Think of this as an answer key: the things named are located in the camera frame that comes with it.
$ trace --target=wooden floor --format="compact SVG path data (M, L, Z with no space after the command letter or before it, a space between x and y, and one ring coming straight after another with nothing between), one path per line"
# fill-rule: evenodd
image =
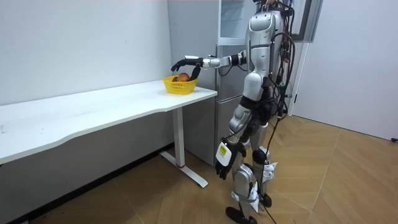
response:
M271 153L278 166L269 211L278 224L398 223L398 144L292 116L279 124ZM237 205L231 175L219 179L188 152L186 163L207 187L158 156L32 223L232 224L224 214ZM252 215L272 223L264 209Z

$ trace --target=metal stand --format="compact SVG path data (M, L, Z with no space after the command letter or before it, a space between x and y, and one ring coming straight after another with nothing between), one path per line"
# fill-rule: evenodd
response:
M167 152L161 152L160 155L178 167L182 172L187 174L201 187L207 186L207 181L194 171L185 166L184 156L184 135L182 123L182 108L173 110L173 127L174 127L174 144L175 144L175 158Z

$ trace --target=yellow basket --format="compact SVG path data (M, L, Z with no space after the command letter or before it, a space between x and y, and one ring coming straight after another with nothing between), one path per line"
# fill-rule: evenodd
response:
M178 75L172 75L163 79L164 86L169 93L175 94L188 94L193 91L197 85L198 79L189 82L173 82L173 78L178 77Z

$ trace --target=apple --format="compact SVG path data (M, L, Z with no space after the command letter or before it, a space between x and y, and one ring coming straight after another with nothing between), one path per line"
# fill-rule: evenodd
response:
M186 73L181 73L181 74L178 75L178 80L180 82L186 82L186 81L189 80L189 78L190 78L189 75L186 74Z

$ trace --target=table foot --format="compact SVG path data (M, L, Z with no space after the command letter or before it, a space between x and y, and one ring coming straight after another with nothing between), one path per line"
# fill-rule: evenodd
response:
M163 156L165 159L170 161L172 164L174 164L176 167L178 167L175 163L175 158L170 155L168 152L161 152L161 156ZM207 186L207 181L203 179L201 176L196 174L194 171L189 169L187 166L183 166L182 168L179 168L182 172L187 174L189 177L191 177L192 180L194 180L200 187L206 187Z

